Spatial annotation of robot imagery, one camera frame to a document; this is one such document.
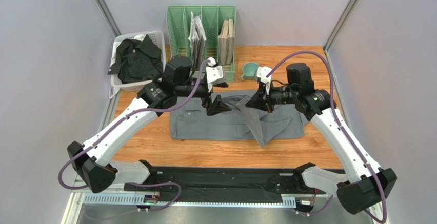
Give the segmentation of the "grey long sleeve shirt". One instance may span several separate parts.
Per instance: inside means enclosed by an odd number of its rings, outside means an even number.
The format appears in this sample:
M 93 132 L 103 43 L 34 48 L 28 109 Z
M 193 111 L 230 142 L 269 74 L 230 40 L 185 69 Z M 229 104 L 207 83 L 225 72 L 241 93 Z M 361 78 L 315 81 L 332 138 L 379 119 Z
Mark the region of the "grey long sleeve shirt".
M 264 147 L 273 139 L 295 139 L 304 136 L 306 117 L 294 105 L 276 105 L 272 113 L 247 108 L 252 91 L 221 93 L 231 111 L 208 116 L 199 98 L 170 113 L 172 139 L 256 140 Z

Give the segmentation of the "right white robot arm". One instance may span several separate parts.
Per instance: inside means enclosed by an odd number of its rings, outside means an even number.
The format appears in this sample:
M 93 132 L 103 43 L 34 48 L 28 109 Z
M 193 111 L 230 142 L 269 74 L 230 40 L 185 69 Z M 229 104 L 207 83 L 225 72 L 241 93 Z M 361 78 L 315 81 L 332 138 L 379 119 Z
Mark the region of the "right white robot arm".
M 287 83 L 274 87 L 271 68 L 258 67 L 254 79 L 259 88 L 246 104 L 269 113 L 276 105 L 293 104 L 324 136 L 340 160 L 344 173 L 323 170 L 307 163 L 293 170 L 294 187 L 305 192 L 318 189 L 336 197 L 350 214 L 357 214 L 381 203 L 390 194 L 397 176 L 383 169 L 361 146 L 326 90 L 314 87 L 305 63 L 286 67 Z

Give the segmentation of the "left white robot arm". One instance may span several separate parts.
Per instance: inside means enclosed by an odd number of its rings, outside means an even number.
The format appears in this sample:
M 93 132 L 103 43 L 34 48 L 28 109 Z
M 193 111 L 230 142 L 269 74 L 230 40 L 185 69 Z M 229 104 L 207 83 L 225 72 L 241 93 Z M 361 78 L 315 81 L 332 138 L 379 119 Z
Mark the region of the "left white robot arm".
M 144 85 L 128 108 L 97 135 L 82 144 L 74 141 L 67 152 L 67 165 L 72 165 L 84 181 L 84 188 L 100 193 L 113 184 L 144 184 L 152 167 L 146 161 L 123 162 L 113 160 L 117 151 L 141 128 L 163 113 L 175 111 L 192 98 L 201 99 L 207 115 L 230 110 L 220 95 L 211 99 L 214 87 L 227 88 L 225 71 L 212 57 L 201 62 L 198 77 L 191 59 L 174 56 L 166 63 L 162 74 Z M 179 97 L 184 103 L 177 103 Z

